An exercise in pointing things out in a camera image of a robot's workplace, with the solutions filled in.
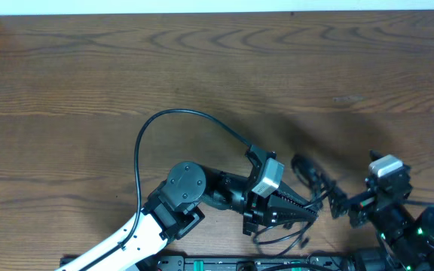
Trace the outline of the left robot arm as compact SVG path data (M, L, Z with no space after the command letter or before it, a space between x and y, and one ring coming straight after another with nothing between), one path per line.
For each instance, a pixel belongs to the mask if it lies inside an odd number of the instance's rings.
M176 164L139 213L62 269L126 270L193 230L205 217L202 202L241 214L247 236L260 226L316 220L318 208L283 182L284 166L275 154L252 145L246 157L252 164L247 177L194 162Z

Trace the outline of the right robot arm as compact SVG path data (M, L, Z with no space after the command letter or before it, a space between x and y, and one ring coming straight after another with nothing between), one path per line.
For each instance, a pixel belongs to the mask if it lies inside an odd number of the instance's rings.
M434 270L434 202L410 200L411 167L399 158L369 152L367 190L349 198L333 181L333 218L348 215L353 228L370 223L405 270Z

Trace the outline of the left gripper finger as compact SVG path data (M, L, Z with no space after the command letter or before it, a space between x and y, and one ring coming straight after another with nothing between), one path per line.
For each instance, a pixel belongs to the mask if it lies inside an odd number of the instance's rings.
M310 201L297 194L289 185L285 182L281 182L280 186L275 190L275 195L284 199L291 204L299 206L300 208L309 208Z
M297 222L315 221L318 216L319 209L314 207L303 209L298 206L294 207L279 207L271 208L271 224L293 224Z

